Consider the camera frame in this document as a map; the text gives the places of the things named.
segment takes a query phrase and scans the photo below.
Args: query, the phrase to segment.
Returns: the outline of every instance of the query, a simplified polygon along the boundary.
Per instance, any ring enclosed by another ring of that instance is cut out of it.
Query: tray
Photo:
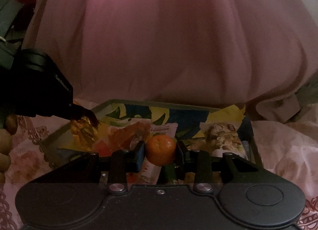
[[[128,100],[109,100],[92,109],[98,119],[106,115],[123,118],[145,118],[159,125],[165,123],[178,123],[176,138],[178,140],[191,139],[196,137],[200,131],[200,122],[206,122],[209,114],[218,111],[215,108],[159,103],[159,102],[136,102]],[[252,132],[252,125],[247,117],[244,118],[241,128],[238,130],[241,140],[247,140],[250,145],[251,162],[262,166]],[[60,167],[65,164],[58,153],[58,148],[71,143],[73,135],[70,130],[70,123],[64,125],[51,134],[44,141],[40,142],[40,148],[46,159],[53,167]]]

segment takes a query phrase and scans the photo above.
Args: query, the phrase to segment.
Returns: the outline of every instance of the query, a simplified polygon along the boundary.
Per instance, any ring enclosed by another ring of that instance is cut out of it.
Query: orange
[[[166,135],[157,135],[147,141],[145,149],[150,163],[165,166],[175,158],[176,143]]]

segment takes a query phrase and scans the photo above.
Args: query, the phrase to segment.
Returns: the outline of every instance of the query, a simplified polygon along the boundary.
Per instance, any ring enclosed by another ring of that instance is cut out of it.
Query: pink curtain
[[[317,39],[301,0],[37,0],[23,47],[47,52],[80,99],[245,103],[284,122]]]

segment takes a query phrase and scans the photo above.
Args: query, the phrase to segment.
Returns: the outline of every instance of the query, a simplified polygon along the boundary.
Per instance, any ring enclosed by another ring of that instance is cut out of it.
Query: screw head
[[[196,188],[197,188],[199,191],[202,191],[202,192],[207,192],[207,191],[212,190],[212,186],[211,186],[211,184],[209,184],[209,183],[198,183],[198,184],[196,185]]]
[[[162,195],[162,194],[165,194],[166,192],[164,190],[157,190],[157,193]]]
[[[123,191],[125,189],[125,186],[121,183],[113,183],[109,185],[109,189],[114,192]]]

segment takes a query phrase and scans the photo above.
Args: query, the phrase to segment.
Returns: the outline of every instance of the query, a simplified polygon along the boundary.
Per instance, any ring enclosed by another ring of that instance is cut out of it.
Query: black device
[[[9,114],[35,117],[52,115],[98,121],[90,110],[73,104],[73,87],[52,59],[35,49],[16,50],[0,41],[0,128]]]
[[[305,205],[293,183],[233,153],[222,158],[189,151],[177,143],[178,174],[195,173],[188,185],[127,186],[126,172],[138,172],[144,142],[134,151],[99,158],[87,153],[27,183],[16,195],[24,230],[250,230],[300,229]],[[99,183],[109,171],[107,184]],[[223,183],[215,183],[213,171]]]
[[[0,128],[11,113],[56,115],[79,119],[95,115],[73,104],[73,88],[45,53],[15,50],[0,43]],[[244,136],[247,140],[251,134]],[[26,184],[16,196],[16,208],[24,230],[249,230],[299,229],[305,206],[303,192],[293,183],[224,153],[210,157],[205,151],[189,151],[177,143],[175,164],[180,179],[195,173],[188,185],[135,185],[128,190],[126,172],[139,172],[144,142],[134,151],[117,151],[99,158],[80,158]],[[108,171],[107,185],[101,171]],[[212,172],[220,172],[216,183]]]

